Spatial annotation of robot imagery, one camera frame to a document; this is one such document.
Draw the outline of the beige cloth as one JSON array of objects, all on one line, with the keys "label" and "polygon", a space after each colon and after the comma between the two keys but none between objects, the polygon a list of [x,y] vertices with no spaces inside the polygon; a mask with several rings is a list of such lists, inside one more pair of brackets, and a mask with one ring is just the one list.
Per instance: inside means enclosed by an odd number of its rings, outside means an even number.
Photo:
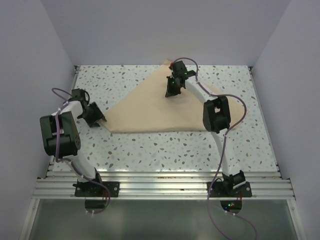
[{"label": "beige cloth", "polygon": [[[203,125],[203,106],[191,92],[182,88],[181,94],[165,97],[167,77],[171,75],[170,63],[161,65],[105,113],[107,122],[103,125],[108,131],[111,133],[207,132]],[[206,84],[205,86],[219,95],[226,94],[212,86]],[[228,102],[231,124],[234,125],[246,115],[247,107],[232,94],[229,94]]]}]

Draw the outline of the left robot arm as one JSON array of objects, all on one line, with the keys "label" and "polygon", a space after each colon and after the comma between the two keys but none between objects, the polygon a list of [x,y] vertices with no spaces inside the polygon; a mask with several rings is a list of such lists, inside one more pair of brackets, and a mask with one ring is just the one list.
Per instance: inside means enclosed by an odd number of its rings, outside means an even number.
[{"label": "left robot arm", "polygon": [[99,127],[106,118],[95,102],[90,102],[90,95],[84,89],[73,89],[56,112],[40,118],[43,147],[48,156],[53,156],[57,163],[65,163],[77,176],[79,183],[87,183],[86,190],[92,196],[103,193],[104,184],[98,173],[81,156],[81,138],[76,121],[83,119],[90,128]]}]

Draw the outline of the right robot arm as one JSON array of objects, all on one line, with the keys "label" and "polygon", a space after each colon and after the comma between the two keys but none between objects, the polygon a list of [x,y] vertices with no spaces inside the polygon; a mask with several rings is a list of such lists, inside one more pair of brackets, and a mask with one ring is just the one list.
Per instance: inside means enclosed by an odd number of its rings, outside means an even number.
[{"label": "right robot arm", "polygon": [[205,130],[211,133],[216,143],[220,162],[218,170],[222,170],[222,179],[213,178],[213,184],[209,188],[221,197],[235,196],[241,186],[246,183],[244,172],[237,163],[234,148],[227,146],[227,136],[244,117],[242,116],[235,124],[231,124],[231,111],[228,94],[218,94],[211,91],[198,79],[199,67],[196,70],[188,70],[179,58],[169,64],[171,75],[167,77],[165,97],[174,97],[182,93],[182,88],[192,93],[202,104],[202,122]]}]

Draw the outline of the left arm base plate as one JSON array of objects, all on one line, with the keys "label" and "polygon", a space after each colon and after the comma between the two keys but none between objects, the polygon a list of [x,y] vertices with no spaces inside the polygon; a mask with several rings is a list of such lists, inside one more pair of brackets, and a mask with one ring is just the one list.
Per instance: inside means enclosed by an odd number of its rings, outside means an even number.
[{"label": "left arm base plate", "polygon": [[74,196],[75,197],[111,197],[117,198],[120,191],[120,183],[118,181],[102,181],[98,180],[99,185],[87,182],[77,181],[72,186],[75,187]]}]

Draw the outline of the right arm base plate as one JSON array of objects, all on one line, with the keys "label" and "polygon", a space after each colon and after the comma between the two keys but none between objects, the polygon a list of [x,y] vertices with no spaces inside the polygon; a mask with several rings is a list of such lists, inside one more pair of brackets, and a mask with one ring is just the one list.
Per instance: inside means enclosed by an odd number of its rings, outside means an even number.
[{"label": "right arm base plate", "polygon": [[206,183],[206,189],[210,198],[251,198],[253,196],[251,185],[248,181],[240,184],[240,186],[227,186],[226,181],[220,178],[216,179],[211,186],[211,181]]}]

